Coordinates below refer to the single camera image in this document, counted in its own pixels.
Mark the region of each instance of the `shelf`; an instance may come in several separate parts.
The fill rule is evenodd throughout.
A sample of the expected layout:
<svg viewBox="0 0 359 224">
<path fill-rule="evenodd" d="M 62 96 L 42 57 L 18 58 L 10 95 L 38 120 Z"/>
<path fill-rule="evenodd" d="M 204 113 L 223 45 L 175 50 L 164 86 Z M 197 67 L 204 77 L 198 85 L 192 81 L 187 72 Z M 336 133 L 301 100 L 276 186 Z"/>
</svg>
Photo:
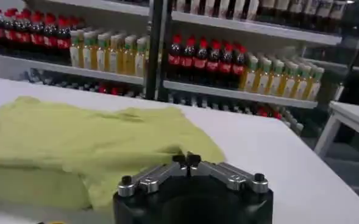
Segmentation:
<svg viewBox="0 0 359 224">
<path fill-rule="evenodd" d="M 137 85 L 143 85 L 144 80 L 142 77 L 121 75 L 111 72 L 101 72 L 95 70 L 89 70 L 84 68 L 76 68 L 65 65 L 57 65 L 53 63 L 26 60 L 22 58 L 14 58 L 0 55 L 0 65 L 18 65 L 27 68 L 42 69 L 47 71 L 61 72 L 67 74 L 80 75 L 83 77 L 91 77 L 96 79 L 112 80 L 117 82 L 132 83 Z"/>
<path fill-rule="evenodd" d="M 282 98 L 276 96 L 261 95 L 255 93 L 192 85 L 192 84 L 172 82 L 172 81 L 164 81 L 163 86 L 168 89 L 174 89 L 179 91 L 187 91 L 192 93 L 201 93 L 201 94 L 208 94 L 213 96 L 229 97 L 229 98 L 250 100 L 256 102 L 273 103 L 273 104 L 289 106 L 289 107 L 312 109 L 315 108 L 318 104 L 317 102 L 306 101 L 306 100 Z"/>
<path fill-rule="evenodd" d="M 89 7 L 94 9 L 103 9 L 113 12 L 141 15 L 141 16 L 148 16 L 149 14 L 149 7 L 127 4 L 125 2 L 115 2 L 115 1 L 105 1 L 105 0 L 47 0 L 47 1 Z"/>
<path fill-rule="evenodd" d="M 293 40 L 307 41 L 326 45 L 336 45 L 342 38 L 323 33 L 309 32 L 295 28 L 283 27 L 275 24 L 259 23 L 255 21 L 236 21 L 230 19 L 214 18 L 204 15 L 194 15 L 182 12 L 172 12 L 172 20 L 188 23 L 201 24 L 206 26 L 222 27 L 232 30 L 259 33 L 272 37 L 282 37 Z"/>
</svg>

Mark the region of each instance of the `white shelf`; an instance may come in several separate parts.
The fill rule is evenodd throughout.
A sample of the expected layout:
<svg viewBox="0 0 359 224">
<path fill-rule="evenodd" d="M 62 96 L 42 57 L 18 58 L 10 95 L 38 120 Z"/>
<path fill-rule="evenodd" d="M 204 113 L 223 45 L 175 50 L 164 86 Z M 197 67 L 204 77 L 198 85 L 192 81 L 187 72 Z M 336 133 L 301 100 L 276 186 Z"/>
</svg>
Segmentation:
<svg viewBox="0 0 359 224">
<path fill-rule="evenodd" d="M 334 35 L 323 33 L 309 32 L 288 28 L 274 24 L 259 23 L 252 21 L 236 21 L 230 19 L 214 18 L 204 15 L 194 15 L 182 12 L 172 12 L 172 20 L 188 23 L 201 24 L 206 26 L 222 27 L 232 30 L 241 30 L 251 33 L 259 33 L 272 37 L 282 37 L 293 40 L 301 40 L 311 43 L 336 45 L 341 42 L 342 38 Z"/>
<path fill-rule="evenodd" d="M 318 104 L 317 102 L 306 101 L 306 100 L 282 98 L 276 96 L 261 95 L 255 93 L 192 85 L 192 84 L 172 82 L 172 81 L 164 81 L 163 86 L 168 89 L 174 89 L 179 91 L 187 91 L 192 93 L 201 93 L 201 94 L 208 94 L 213 96 L 222 96 L 222 97 L 250 100 L 256 102 L 273 103 L 273 104 L 289 106 L 289 107 L 312 109 L 315 108 Z"/>
<path fill-rule="evenodd" d="M 47 0 L 47 1 L 89 7 L 94 9 L 103 9 L 113 12 L 141 15 L 141 16 L 148 16 L 149 14 L 149 7 L 127 4 L 125 2 L 114 2 L 114 1 L 105 1 L 105 0 Z"/>
<path fill-rule="evenodd" d="M 76 68 L 65 65 L 58 65 L 47 62 L 26 60 L 22 58 L 14 58 L 0 55 L 0 65 L 20 65 L 21 67 L 42 69 L 47 71 L 61 72 L 67 74 L 80 75 L 83 77 L 91 77 L 96 79 L 112 80 L 117 82 L 132 83 L 137 85 L 143 85 L 144 80 L 142 77 L 122 75 L 111 72 L 101 72 L 95 70 L 89 70 L 84 68 Z"/>
</svg>

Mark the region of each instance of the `table leg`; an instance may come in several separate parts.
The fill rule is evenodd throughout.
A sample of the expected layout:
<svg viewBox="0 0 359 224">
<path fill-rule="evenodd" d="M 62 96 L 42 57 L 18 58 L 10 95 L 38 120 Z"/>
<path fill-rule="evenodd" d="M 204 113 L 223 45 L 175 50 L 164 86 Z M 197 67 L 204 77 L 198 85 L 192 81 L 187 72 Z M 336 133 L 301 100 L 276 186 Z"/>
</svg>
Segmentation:
<svg viewBox="0 0 359 224">
<path fill-rule="evenodd" d="M 327 124 L 325 125 L 315 147 L 315 153 L 318 154 L 320 158 L 325 157 L 325 154 L 327 154 L 327 151 L 329 150 L 331 143 L 335 138 L 336 132 L 339 130 L 339 127 L 340 121 L 334 114 L 332 114 L 328 119 Z"/>
</svg>

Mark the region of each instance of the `white table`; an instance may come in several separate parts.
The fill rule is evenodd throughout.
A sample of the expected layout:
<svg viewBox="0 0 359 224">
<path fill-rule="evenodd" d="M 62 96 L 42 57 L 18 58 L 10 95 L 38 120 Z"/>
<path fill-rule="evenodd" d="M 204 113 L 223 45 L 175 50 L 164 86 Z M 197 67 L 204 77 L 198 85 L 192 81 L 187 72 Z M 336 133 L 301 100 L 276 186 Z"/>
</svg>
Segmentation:
<svg viewBox="0 0 359 224">
<path fill-rule="evenodd" d="M 348 103 L 331 102 L 330 108 L 332 109 L 332 114 L 315 147 L 315 152 L 321 158 L 327 154 L 342 123 L 359 132 L 359 106 Z"/>
<path fill-rule="evenodd" d="M 359 196 L 277 119 L 0 79 L 0 106 L 18 96 L 105 111 L 127 107 L 180 108 L 220 146 L 228 163 L 266 175 L 274 191 L 274 224 L 359 223 Z M 0 217 L 4 218 L 11 210 L 0 206 Z M 39 221 L 36 213 L 31 216 Z M 86 223 L 78 215 L 65 217 L 69 223 Z"/>
</svg>

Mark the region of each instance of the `bottle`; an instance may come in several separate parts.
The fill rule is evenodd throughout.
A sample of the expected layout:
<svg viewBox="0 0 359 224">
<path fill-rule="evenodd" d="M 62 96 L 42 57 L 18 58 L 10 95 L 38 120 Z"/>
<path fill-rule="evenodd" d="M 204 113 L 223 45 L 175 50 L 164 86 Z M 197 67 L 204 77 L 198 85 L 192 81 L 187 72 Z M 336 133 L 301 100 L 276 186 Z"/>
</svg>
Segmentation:
<svg viewBox="0 0 359 224">
<path fill-rule="evenodd" d="M 320 80 L 323 76 L 324 68 L 316 68 L 315 71 L 315 82 L 312 84 L 307 100 L 315 101 L 320 89 Z"/>
<path fill-rule="evenodd" d="M 330 15 L 333 0 L 321 0 L 316 14 L 316 29 L 325 31 L 328 24 L 328 16 Z"/>
<path fill-rule="evenodd" d="M 56 17 L 48 13 L 45 17 L 45 28 L 44 28 L 44 44 L 46 47 L 46 53 L 50 59 L 58 59 L 58 50 L 57 50 L 57 31 L 58 28 L 55 24 Z"/>
<path fill-rule="evenodd" d="M 294 85 L 296 83 L 296 74 L 298 70 L 298 65 L 289 61 L 289 74 L 286 76 L 284 80 L 284 89 L 282 89 L 282 97 L 289 97 L 293 92 Z"/>
<path fill-rule="evenodd" d="M 124 51 L 124 74 L 135 75 L 135 35 L 131 35 L 125 38 L 125 51 Z"/>
<path fill-rule="evenodd" d="M 288 6 L 290 0 L 277 0 L 275 5 L 275 17 L 274 22 L 277 24 L 286 24 L 286 19 L 288 18 Z"/>
<path fill-rule="evenodd" d="M 300 83 L 297 86 L 297 90 L 296 93 L 294 94 L 293 98 L 295 99 L 302 99 L 304 96 L 304 92 L 307 88 L 308 85 L 308 81 L 309 81 L 309 73 L 311 71 L 311 66 L 309 65 L 304 65 L 302 68 L 302 73 L 301 73 L 301 79 L 300 79 Z"/>
<path fill-rule="evenodd" d="M 226 43 L 225 48 L 221 54 L 219 62 L 219 79 L 218 86 L 230 88 L 231 83 L 231 68 L 232 68 L 232 55 L 233 47 L 231 44 Z"/>
<path fill-rule="evenodd" d="M 264 57 L 262 58 L 262 60 L 263 60 L 262 61 L 263 71 L 260 74 L 258 86 L 254 87 L 254 92 L 259 94 L 266 94 L 266 87 L 271 77 L 270 75 L 271 60 L 268 60 L 267 58 Z"/>
<path fill-rule="evenodd" d="M 207 84 L 215 85 L 217 74 L 218 74 L 218 62 L 220 59 L 220 42 L 216 40 L 212 40 L 211 42 L 211 50 L 208 55 L 208 60 L 206 62 L 206 71 L 209 74 Z"/>
<path fill-rule="evenodd" d="M 208 58 L 208 43 L 207 40 L 202 37 L 199 43 L 199 48 L 196 55 L 193 58 L 194 61 L 194 72 L 193 82 L 198 84 L 206 84 L 206 62 Z"/>
<path fill-rule="evenodd" d="M 109 38 L 110 32 L 106 32 L 98 35 L 98 49 L 97 49 L 97 60 L 98 70 L 109 71 Z"/>
<path fill-rule="evenodd" d="M 319 7 L 320 0 L 308 0 L 304 9 L 304 17 L 302 19 L 302 27 L 306 29 L 315 29 L 316 11 Z"/>
<path fill-rule="evenodd" d="M 179 78 L 180 54 L 182 38 L 179 34 L 174 35 L 168 53 L 167 79 L 177 80 Z"/>
<path fill-rule="evenodd" d="M 341 33 L 341 19 L 343 17 L 344 9 L 346 8 L 346 1 L 334 1 L 330 12 L 328 31 L 333 33 Z"/>
<path fill-rule="evenodd" d="M 278 96 L 278 87 L 281 82 L 282 78 L 282 70 L 285 64 L 281 61 L 276 59 L 274 62 L 274 72 L 272 76 L 270 76 L 268 86 L 266 88 L 265 94 L 270 94 L 272 96 Z"/>
<path fill-rule="evenodd" d="M 59 29 L 57 31 L 57 48 L 59 49 L 60 59 L 66 64 L 70 64 L 69 47 L 71 45 L 71 35 L 69 33 L 69 19 L 64 16 L 59 17 Z"/>
<path fill-rule="evenodd" d="M 258 59 L 252 54 L 249 54 L 249 66 L 248 66 L 249 68 L 245 80 L 246 84 L 244 86 L 244 90 L 247 92 L 252 92 L 252 87 L 254 85 L 255 76 L 257 72 L 257 66 L 258 66 Z"/>
<path fill-rule="evenodd" d="M 232 65 L 232 72 L 231 72 L 231 82 L 229 86 L 233 89 L 238 89 L 240 81 L 243 79 L 244 76 L 244 65 L 245 59 L 244 54 L 246 53 L 246 48 L 244 48 L 240 44 L 235 45 L 236 54 L 233 58 L 233 65 Z"/>
<path fill-rule="evenodd" d="M 179 79 L 182 81 L 193 81 L 193 74 L 192 74 L 192 68 L 193 68 L 193 57 L 196 53 L 195 48 L 195 37 L 191 36 L 189 39 L 187 39 L 186 47 L 183 50 L 183 54 L 180 57 L 180 74 Z"/>
<path fill-rule="evenodd" d="M 135 57 L 135 72 L 136 76 L 144 77 L 146 74 L 145 65 L 145 50 L 147 38 L 142 37 L 137 40 L 137 53 Z"/>
</svg>

